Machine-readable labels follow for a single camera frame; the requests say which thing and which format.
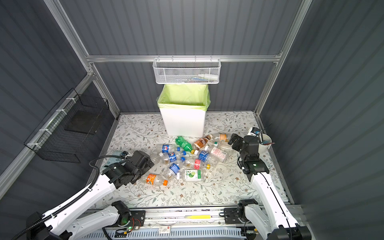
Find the green bottle centre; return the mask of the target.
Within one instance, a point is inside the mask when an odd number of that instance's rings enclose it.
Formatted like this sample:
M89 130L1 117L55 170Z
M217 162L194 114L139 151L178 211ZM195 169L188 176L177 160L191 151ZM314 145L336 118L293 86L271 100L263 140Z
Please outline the green bottle centre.
M182 136L178 136L175 139L175 143L178 147L181 147L186 152L191 152L193 150L193 146Z

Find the blue label bottle right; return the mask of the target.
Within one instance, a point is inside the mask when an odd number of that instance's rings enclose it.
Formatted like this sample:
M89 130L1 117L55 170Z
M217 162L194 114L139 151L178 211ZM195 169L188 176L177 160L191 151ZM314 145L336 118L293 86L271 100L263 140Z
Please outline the blue label bottle right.
M219 162L219 160L212 154L205 150L194 151L193 155L195 155L199 160L202 160L206 164L215 165Z

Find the red white label bottle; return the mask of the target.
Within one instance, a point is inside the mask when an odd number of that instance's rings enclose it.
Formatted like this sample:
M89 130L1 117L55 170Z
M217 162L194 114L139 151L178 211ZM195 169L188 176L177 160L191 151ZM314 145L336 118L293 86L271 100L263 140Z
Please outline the red white label bottle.
M215 146L206 146L204 150L207 151L213 158L215 158L216 161L222 163L224 163L229 156L227 152Z

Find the orange label bottle bottom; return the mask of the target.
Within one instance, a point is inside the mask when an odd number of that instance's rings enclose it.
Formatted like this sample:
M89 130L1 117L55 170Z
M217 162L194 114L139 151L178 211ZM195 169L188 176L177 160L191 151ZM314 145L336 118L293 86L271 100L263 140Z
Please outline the orange label bottle bottom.
M165 177L157 174L146 174L143 176L143 181L145 184L152 185L155 187L166 187L169 182Z

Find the pepsi bottle middle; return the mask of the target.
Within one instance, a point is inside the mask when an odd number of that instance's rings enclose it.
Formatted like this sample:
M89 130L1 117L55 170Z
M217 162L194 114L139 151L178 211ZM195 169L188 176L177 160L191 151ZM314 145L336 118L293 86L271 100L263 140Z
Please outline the pepsi bottle middle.
M180 160L181 157L186 156L186 151L181 152L171 152L171 153L158 153L152 156L152 162L155 164L161 163L161 164L169 164L173 163L177 160Z

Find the pepsi bottle upper left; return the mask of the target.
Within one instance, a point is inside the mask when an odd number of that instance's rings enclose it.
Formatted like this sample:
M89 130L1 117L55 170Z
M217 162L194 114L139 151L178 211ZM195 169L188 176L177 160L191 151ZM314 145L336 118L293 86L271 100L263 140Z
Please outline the pepsi bottle upper left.
M157 144L156 149L159 150L161 153L167 154L181 151L181 148L176 144Z

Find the orange label bottle top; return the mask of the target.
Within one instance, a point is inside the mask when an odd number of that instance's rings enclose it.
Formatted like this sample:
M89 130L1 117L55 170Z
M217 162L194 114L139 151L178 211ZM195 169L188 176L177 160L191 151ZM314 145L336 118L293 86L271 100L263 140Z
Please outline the orange label bottle top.
M214 142L229 142L231 139L231 134L225 133L214 133L213 140Z

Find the white plastic trash bin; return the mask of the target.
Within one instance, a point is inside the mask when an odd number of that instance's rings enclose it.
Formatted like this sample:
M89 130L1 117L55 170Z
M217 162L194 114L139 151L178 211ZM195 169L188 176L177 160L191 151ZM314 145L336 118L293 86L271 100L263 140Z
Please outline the white plastic trash bin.
M168 135L183 137L204 135L206 111L182 106L181 108L161 107L160 112Z

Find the brown cola bottle centre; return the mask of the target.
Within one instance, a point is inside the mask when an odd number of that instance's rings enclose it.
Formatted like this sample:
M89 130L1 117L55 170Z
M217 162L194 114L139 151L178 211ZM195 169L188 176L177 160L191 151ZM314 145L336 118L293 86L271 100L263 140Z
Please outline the brown cola bottle centre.
M207 143L213 138L212 134L202 137L193 143L193 149L195 151L203 149Z

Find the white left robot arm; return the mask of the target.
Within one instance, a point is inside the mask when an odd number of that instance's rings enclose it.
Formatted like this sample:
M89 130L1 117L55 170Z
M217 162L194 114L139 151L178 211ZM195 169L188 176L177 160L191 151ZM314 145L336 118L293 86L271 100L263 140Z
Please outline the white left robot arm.
M25 235L28 240L75 240L115 224L129 226L131 211L122 201L88 217L81 216L119 187L136 183L155 165L142 151L135 151L132 156L118 156L118 159L120 162L108 165L103 171L95 165L96 160L90 161L89 165L98 172L91 183L57 207L29 216L27 227L13 238L17 240Z

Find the lime label bottle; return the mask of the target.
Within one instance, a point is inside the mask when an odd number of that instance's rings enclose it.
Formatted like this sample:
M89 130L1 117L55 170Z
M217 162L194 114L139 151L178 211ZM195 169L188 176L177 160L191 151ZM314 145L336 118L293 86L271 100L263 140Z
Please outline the lime label bottle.
M184 182L202 182L205 177L203 170L182 170L177 173L177 179Z

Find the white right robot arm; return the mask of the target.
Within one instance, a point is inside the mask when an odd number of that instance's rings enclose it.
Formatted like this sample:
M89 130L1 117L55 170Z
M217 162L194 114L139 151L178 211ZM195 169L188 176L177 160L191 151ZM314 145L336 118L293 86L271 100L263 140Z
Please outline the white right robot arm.
M254 199L240 200L237 210L225 212L225 217L251 223L261 240L311 240L309 228L301 226L291 214L273 184L266 163L260 159L260 140L261 135L252 132L244 137L232 134L228 144L240 154L238 167L259 193L265 212Z

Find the green bin liner bag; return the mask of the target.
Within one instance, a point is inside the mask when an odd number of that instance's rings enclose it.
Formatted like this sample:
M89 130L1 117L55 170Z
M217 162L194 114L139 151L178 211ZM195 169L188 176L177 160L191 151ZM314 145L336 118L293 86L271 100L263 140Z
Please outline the green bin liner bag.
M207 111L211 104L208 85L164 85L157 98L160 109Z

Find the pepsi bottle lower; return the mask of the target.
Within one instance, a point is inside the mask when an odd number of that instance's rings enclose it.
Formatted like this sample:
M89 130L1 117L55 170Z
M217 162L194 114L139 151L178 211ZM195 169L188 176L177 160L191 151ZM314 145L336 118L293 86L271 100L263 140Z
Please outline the pepsi bottle lower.
M164 174L166 180L177 178L177 175L184 169L183 164L171 163Z

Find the pink label bottle yellow cap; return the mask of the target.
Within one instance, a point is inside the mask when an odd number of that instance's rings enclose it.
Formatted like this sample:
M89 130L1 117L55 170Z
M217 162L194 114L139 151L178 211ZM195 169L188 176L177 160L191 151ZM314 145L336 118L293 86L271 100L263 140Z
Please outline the pink label bottle yellow cap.
M185 158L184 166L191 170L210 170L211 165L199 159Z

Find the pepsi bottle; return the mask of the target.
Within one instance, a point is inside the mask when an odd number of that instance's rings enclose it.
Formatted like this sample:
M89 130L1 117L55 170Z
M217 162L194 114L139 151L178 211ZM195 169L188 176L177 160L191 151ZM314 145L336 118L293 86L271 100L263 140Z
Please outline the pepsi bottle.
M164 174L166 180L177 178L177 175L184 169L183 164L171 163Z
M161 153L167 154L181 151L181 148L176 144L157 144L156 149L159 150Z
M161 163L161 164L169 164L173 163L177 160L180 160L181 157L186 156L186 151L181 152L171 152L171 153L158 153L152 156L152 162L155 164Z

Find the white cup with pens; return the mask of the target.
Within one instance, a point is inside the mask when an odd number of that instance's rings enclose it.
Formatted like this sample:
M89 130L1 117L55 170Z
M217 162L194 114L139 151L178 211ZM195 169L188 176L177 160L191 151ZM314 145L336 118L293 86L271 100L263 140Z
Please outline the white cup with pens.
M266 153L269 150L269 148L274 144L272 139L268 135L262 133L262 131L259 128L256 128L256 127L250 128L248 135L257 137L259 139L260 155Z

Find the clear bottle top right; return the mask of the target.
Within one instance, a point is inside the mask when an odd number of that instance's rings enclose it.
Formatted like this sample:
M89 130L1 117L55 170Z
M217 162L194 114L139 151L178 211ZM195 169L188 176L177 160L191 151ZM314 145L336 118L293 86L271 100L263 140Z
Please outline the clear bottle top right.
M229 145L228 142L225 141L218 141L218 142L213 142L214 147L220 148L222 150L232 150L232 146Z

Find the orange label bottle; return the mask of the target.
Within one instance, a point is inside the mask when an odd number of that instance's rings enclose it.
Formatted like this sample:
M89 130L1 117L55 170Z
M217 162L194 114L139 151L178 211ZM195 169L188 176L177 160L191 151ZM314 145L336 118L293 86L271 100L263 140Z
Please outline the orange label bottle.
M145 184L152 185L155 187L166 187L169 182L165 177L157 174L146 174L143 176L143 181Z
M225 133L214 133L213 140L214 142L229 142L231 139L231 134Z

